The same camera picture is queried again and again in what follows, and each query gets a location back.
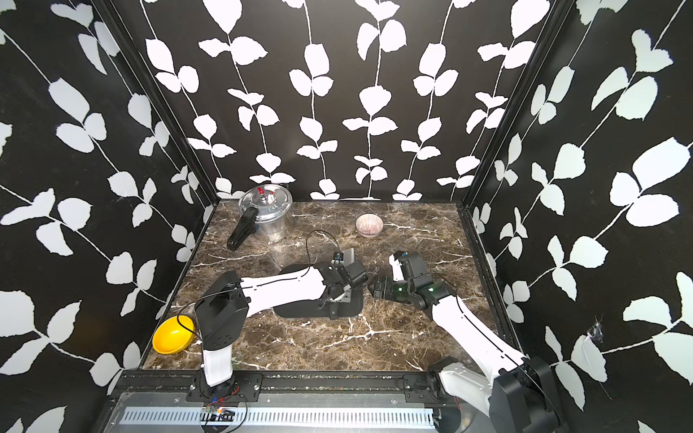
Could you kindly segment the cleaver knife black handle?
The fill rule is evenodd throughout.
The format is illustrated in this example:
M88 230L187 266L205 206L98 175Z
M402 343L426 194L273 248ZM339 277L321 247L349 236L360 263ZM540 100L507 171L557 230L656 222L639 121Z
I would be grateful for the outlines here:
M343 265L348 266L351 265L352 263L355 263L356 260L356 252L354 248L348 248L346 250L342 251L343 254Z

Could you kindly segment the yellow plastic bowl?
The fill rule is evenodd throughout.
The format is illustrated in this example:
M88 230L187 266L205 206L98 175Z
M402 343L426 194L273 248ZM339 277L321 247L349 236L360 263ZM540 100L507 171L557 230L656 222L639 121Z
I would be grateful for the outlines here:
M182 352L193 341L195 325L185 315L166 319L153 335L153 350L160 355L174 355Z

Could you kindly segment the black front mounting rail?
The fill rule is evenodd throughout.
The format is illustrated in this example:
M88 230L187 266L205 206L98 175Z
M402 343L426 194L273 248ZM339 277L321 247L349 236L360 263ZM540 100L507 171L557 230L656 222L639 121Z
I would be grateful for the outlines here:
M232 402L258 402L265 394L397 394L406 402L444 407L463 399L444 393L430 373L368 371L237 371L229 385L218 392L201 385L203 374L192 370L135 370L122 373L110 400L127 393L178 393L188 402L212 402L231 397Z

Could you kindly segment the silver pressure cooker pot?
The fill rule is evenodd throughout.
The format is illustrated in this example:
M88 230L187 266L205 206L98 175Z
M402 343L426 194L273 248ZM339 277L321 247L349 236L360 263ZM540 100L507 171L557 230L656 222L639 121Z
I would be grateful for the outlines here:
M227 248L236 251L252 235L269 244L286 238L293 229L292 204L292 194L281 185L263 184L249 189L238 200L241 216Z

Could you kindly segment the black cutting board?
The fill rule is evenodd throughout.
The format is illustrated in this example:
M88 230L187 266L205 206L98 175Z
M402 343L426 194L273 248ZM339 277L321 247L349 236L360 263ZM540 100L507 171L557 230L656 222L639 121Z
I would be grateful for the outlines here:
M319 263L314 266L321 273L323 279L323 268L329 263ZM274 312L285 319L303 319L303 318L353 318L358 316L364 306L364 286L351 291L351 296L344 297L339 302L324 301L323 293L319 299L305 299L305 301L294 301L287 304L274 307Z

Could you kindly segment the pink ceramic bowl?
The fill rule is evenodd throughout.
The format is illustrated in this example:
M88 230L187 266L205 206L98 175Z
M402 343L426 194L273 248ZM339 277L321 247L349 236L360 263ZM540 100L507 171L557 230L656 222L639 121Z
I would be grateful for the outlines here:
M364 214L357 218L356 229L362 237L373 238L384 230L384 221L375 214Z

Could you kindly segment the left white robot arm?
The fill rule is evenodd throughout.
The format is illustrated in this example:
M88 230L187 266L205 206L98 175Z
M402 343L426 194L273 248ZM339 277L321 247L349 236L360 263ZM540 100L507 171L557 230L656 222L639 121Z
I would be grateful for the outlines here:
M188 400L218 401L239 389L233 344L248 318L266 310L285 319L356 317L363 309L367 280L366 267L352 253L337 253L330 262L292 265L270 277L222 274L195 303L203 363Z

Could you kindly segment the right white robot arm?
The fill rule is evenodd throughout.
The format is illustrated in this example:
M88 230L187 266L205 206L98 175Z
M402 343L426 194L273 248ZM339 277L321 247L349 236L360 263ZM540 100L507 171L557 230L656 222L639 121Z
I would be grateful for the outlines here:
M541 358L530 358L487 327L447 281L436 281L417 252L389 257L393 277L369 286L376 299L413 306L453 337L481 373L458 362L433 373L445 395L471 404L497 432L568 432L556 376Z

